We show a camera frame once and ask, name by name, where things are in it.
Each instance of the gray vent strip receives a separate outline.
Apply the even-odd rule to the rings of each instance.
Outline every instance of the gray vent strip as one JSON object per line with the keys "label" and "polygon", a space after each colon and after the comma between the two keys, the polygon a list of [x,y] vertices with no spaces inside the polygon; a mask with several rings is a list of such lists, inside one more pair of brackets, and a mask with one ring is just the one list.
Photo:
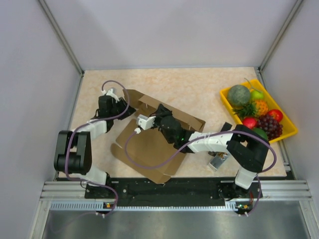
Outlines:
{"label": "gray vent strip", "polygon": [[[103,202],[52,202],[53,211],[109,211],[103,208]],[[116,207],[116,211],[237,211],[236,202],[225,202],[225,206],[210,207]]]}

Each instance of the yellow tray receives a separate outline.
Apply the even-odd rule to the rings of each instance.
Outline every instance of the yellow tray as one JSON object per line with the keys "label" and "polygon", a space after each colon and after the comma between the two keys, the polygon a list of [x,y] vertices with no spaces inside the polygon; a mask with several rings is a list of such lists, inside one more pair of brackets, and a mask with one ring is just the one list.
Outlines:
{"label": "yellow tray", "polygon": [[[284,138],[288,138],[288,137],[298,133],[298,129],[296,128],[296,126],[291,122],[291,120],[287,117],[285,112],[283,112],[283,110],[278,106],[278,104],[274,101],[274,99],[269,95],[269,93],[262,86],[262,84],[260,84],[260,82],[257,79],[251,80],[250,83],[252,84],[252,86],[254,88],[256,88],[257,90],[262,91],[264,93],[264,96],[265,96],[264,100],[267,102],[269,110],[278,109],[284,115],[282,121],[280,121],[280,123],[284,126],[283,127],[283,134],[280,137],[278,137],[278,138],[270,140],[269,143],[277,142],[279,140],[282,140]],[[246,86],[247,88],[250,88],[250,85],[249,85],[248,82],[245,82],[242,85]],[[223,104],[225,105],[225,107],[227,108],[228,112],[231,114],[231,116],[235,120],[235,122],[237,124],[243,124],[241,122],[241,120],[239,119],[239,117],[234,114],[233,108],[232,108],[232,106],[229,104],[229,102],[227,100],[227,93],[228,93],[230,88],[231,87],[223,89],[223,90],[220,91],[221,101],[223,102]]]}

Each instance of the small metal object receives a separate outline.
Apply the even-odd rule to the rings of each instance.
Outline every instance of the small metal object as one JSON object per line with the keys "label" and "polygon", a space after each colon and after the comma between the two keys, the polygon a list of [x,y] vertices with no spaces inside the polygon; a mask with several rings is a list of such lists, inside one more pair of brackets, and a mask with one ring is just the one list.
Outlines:
{"label": "small metal object", "polygon": [[209,152],[209,155],[214,156],[208,164],[213,170],[217,170],[228,158],[228,154],[224,152]]}

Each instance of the grapes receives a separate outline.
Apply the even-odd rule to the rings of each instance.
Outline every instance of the grapes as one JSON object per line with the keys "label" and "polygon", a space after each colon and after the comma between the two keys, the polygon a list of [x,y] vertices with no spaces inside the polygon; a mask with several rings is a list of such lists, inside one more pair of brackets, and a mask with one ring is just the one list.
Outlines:
{"label": "grapes", "polygon": [[260,116],[257,121],[257,128],[265,131],[269,140],[278,138],[283,133],[283,125],[279,124],[270,115]]}

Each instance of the cardboard box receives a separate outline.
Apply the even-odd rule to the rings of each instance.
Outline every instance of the cardboard box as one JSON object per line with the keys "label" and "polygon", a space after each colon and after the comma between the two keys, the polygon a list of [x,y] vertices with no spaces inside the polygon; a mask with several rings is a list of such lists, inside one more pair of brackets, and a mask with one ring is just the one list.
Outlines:
{"label": "cardboard box", "polygon": [[[130,105],[137,109],[137,116],[140,114],[149,116],[154,113],[159,104],[162,103],[136,90],[128,90],[128,93],[130,95]],[[175,109],[165,103],[162,104],[172,111],[173,116],[181,123],[183,128],[199,132],[203,131],[205,121]],[[127,159],[124,152],[124,145],[136,127],[136,120],[131,120],[116,139],[117,144],[113,143],[111,145],[112,154],[153,182],[157,184],[167,182],[172,175],[177,172],[186,154],[179,153],[172,161],[157,169],[137,167]],[[128,154],[132,160],[145,166],[159,165],[169,159],[176,151],[177,149],[175,149],[172,144],[168,144],[162,133],[157,129],[142,131],[140,134],[135,135],[128,144]]]}

